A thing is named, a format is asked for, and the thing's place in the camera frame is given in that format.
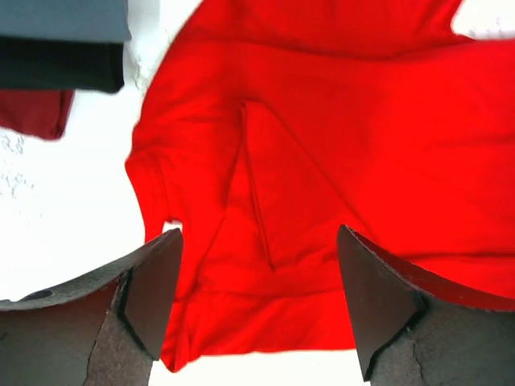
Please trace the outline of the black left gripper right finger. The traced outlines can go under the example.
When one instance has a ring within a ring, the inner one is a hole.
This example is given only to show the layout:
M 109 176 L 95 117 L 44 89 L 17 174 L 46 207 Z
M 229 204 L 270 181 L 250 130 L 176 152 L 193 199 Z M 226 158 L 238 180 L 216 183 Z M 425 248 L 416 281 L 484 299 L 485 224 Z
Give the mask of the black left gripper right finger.
M 450 281 L 343 225 L 337 249 L 364 381 L 514 384 L 514 300 Z

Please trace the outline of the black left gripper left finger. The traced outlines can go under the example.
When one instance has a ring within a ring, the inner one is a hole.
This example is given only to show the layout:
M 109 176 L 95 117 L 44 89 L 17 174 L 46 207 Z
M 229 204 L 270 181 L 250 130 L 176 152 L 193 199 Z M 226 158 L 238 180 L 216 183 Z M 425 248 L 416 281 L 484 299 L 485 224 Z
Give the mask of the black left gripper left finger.
M 159 360 L 183 237 L 130 254 L 17 302 L 1 302 L 3 385 L 147 385 Z

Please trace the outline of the bright red t shirt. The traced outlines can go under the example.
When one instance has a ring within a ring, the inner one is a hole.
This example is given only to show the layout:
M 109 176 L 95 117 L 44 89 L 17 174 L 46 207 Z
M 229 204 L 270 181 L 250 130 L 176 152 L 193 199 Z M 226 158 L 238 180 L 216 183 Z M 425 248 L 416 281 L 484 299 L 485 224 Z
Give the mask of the bright red t shirt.
M 348 225 L 514 294 L 514 41 L 457 1 L 204 1 L 170 46 L 126 172 L 154 239 L 183 226 L 161 359 L 354 346 Z

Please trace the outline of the folded dark red t shirt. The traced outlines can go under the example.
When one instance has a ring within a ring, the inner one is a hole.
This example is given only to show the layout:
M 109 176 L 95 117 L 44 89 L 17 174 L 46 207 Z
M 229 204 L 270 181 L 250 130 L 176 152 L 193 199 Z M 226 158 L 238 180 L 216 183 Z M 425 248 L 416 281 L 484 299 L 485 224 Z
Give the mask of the folded dark red t shirt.
M 72 90 L 1 90 L 1 127 L 43 140 L 60 139 L 75 92 Z

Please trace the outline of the folded black t shirt lower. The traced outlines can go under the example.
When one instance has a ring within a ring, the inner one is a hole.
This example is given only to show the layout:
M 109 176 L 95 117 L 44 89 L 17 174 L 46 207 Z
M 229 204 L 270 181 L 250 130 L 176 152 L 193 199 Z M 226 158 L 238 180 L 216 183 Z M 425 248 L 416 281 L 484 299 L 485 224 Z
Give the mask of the folded black t shirt lower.
M 121 43 L 79 43 L 1 38 L 1 87 L 93 90 L 124 86 Z

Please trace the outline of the folded grey t shirt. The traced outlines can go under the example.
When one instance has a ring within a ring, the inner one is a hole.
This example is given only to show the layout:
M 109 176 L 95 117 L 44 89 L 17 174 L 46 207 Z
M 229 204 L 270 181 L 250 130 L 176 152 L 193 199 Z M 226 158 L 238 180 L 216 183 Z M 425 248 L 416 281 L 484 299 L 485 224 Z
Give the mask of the folded grey t shirt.
M 124 43 L 130 39 L 126 1 L 5 0 L 1 35 L 82 43 Z

